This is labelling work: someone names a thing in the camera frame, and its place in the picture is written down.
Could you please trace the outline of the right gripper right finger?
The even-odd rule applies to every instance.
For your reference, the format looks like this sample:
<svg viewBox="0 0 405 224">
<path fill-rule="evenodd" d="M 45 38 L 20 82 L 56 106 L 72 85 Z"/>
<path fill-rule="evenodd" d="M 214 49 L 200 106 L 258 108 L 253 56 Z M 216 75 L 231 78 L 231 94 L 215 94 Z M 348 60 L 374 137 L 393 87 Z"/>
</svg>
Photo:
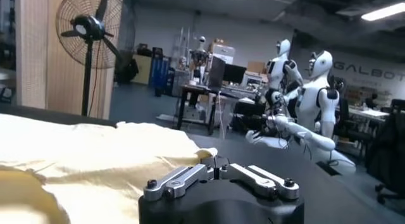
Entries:
<svg viewBox="0 0 405 224">
<path fill-rule="evenodd" d="M 219 177 L 240 182 L 262 197 L 278 197 L 288 201 L 299 199 L 299 185 L 293 179 L 279 177 L 255 165 L 223 165 L 220 166 Z"/>
</svg>

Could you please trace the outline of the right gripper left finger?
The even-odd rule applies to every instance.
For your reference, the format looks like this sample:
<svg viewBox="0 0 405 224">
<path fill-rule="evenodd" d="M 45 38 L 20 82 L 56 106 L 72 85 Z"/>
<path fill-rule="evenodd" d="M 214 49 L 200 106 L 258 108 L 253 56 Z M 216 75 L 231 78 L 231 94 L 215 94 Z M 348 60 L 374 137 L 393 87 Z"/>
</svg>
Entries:
<svg viewBox="0 0 405 224">
<path fill-rule="evenodd" d="M 183 197 L 193 185 L 216 178 L 216 160 L 216 156 L 211 156 L 200 160 L 195 166 L 180 166 L 161 178 L 148 180 L 144 187 L 144 200 L 156 202 L 164 197 Z"/>
</svg>

